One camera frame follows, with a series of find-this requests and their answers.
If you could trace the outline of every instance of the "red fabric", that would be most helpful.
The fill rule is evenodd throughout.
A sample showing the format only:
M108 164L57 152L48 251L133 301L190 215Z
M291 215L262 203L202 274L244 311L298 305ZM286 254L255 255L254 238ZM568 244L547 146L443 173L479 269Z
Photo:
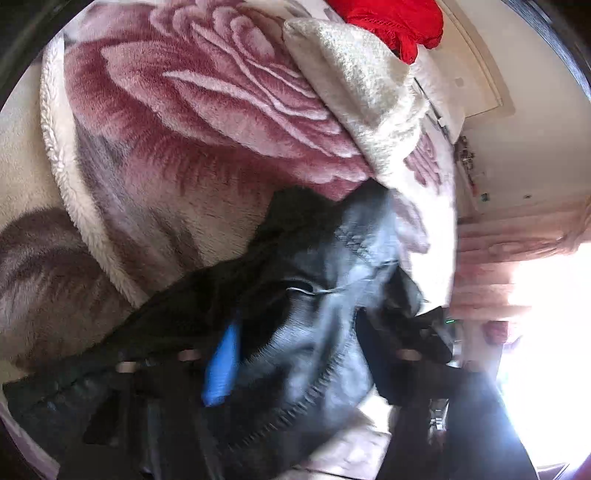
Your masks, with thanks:
M347 22L378 36L408 64L417 44L435 48L443 35L443 14L435 0L328 0Z

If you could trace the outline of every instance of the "pink curtain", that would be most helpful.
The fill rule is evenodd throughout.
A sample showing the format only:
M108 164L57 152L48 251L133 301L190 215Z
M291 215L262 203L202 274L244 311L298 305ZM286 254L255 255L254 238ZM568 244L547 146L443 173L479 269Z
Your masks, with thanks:
M591 197L551 210L521 207L458 226L452 318L518 319L530 310L509 302L516 268L522 262L571 254L591 241Z

